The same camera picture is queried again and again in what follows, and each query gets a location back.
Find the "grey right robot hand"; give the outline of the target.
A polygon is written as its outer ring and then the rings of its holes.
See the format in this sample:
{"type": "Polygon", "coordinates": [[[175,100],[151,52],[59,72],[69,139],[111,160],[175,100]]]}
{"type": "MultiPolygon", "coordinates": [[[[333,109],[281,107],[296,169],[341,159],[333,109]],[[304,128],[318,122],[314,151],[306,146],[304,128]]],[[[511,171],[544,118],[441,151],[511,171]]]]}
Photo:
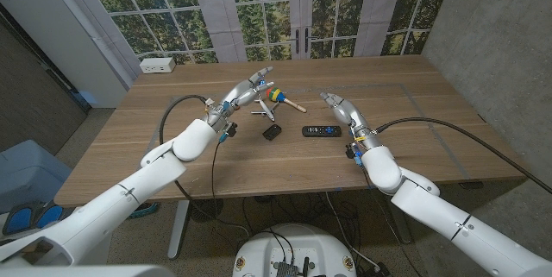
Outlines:
{"type": "Polygon", "coordinates": [[[350,101],[328,92],[321,92],[320,97],[332,109],[336,119],[346,124],[353,138],[366,149],[377,148],[382,145],[377,136],[368,127],[366,118],[350,101]]]}

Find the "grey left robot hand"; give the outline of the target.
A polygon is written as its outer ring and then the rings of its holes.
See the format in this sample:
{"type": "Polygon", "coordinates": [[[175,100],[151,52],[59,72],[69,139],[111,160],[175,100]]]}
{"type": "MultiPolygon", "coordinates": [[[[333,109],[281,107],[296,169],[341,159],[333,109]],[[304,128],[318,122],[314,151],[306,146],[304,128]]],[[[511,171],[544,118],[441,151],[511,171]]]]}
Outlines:
{"type": "Polygon", "coordinates": [[[251,104],[263,91],[274,85],[274,82],[265,81],[265,76],[272,70],[272,66],[264,67],[237,84],[218,104],[208,107],[202,120],[219,132],[236,110],[251,104]]]}

